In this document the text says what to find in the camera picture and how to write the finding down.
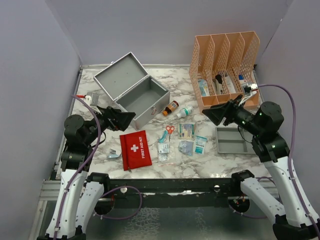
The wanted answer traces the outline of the teal bandage roll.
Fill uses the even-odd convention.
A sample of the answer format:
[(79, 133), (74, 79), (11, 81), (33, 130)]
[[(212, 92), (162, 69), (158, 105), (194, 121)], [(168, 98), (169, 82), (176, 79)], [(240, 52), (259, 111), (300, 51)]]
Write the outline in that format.
[(165, 140), (166, 140), (167, 135), (168, 135), (168, 131), (165, 130), (165, 131), (163, 132), (163, 134), (162, 134), (162, 137), (158, 140), (158, 142), (159, 142), (159, 143), (164, 143)]

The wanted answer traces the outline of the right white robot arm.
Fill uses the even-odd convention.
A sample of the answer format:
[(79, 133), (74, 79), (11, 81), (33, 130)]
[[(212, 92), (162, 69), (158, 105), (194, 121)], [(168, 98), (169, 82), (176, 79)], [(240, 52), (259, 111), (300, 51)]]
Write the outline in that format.
[(272, 223), (278, 240), (311, 240), (320, 236), (320, 217), (307, 199), (293, 162), (290, 149), (278, 133), (284, 121), (280, 106), (262, 103), (256, 114), (239, 105), (239, 99), (211, 106), (202, 113), (216, 126), (235, 123), (252, 135), (252, 148), (271, 175), (280, 201), (274, 198), (249, 171), (233, 173), (229, 189), (236, 195), (250, 198)]

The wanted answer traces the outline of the orange scissors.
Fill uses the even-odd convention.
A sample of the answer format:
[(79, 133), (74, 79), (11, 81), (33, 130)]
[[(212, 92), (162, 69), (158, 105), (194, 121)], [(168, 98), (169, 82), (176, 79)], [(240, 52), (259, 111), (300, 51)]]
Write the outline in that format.
[(166, 131), (168, 132), (168, 135), (169, 135), (169, 141), (171, 140), (171, 135), (172, 135), (174, 130), (175, 130), (175, 127), (173, 125), (167, 125), (166, 126)]

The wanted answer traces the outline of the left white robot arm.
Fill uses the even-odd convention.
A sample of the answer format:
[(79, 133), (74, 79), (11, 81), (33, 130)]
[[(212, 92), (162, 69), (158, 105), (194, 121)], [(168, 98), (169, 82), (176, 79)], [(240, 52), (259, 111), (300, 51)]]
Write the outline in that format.
[(135, 117), (110, 106), (91, 110), (93, 119), (78, 114), (64, 122), (65, 149), (61, 155), (61, 180), (53, 216), (39, 240), (84, 240), (99, 198), (111, 190), (108, 174), (89, 173), (92, 158), (105, 130), (124, 131)]

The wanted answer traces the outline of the silver foil packet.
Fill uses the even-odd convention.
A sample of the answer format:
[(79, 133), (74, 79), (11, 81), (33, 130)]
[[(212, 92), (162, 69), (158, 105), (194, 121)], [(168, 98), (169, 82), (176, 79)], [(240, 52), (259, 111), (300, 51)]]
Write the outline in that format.
[(180, 140), (178, 144), (178, 150), (180, 153), (187, 155), (187, 156), (192, 156), (193, 155), (193, 141), (189, 140)]

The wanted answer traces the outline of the gauze packet beige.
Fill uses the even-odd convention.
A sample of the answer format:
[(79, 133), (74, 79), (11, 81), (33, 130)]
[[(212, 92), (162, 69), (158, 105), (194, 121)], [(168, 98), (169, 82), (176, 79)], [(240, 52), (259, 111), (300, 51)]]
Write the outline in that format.
[(197, 125), (195, 123), (180, 123), (178, 125), (178, 137), (185, 140), (193, 140)]

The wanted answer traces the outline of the small clear pill packets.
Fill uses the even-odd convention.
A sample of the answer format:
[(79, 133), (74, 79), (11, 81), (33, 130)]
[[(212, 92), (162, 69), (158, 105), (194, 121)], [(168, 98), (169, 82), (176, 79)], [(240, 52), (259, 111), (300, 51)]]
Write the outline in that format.
[(164, 162), (168, 159), (168, 153), (170, 152), (168, 143), (158, 143), (157, 144), (157, 154), (158, 160)]

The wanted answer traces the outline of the red first aid pouch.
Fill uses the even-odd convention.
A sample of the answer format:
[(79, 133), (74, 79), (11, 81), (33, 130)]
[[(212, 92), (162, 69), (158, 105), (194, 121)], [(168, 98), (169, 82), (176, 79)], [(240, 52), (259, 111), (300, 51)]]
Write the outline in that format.
[(124, 171), (152, 165), (145, 130), (123, 134), (119, 138)]

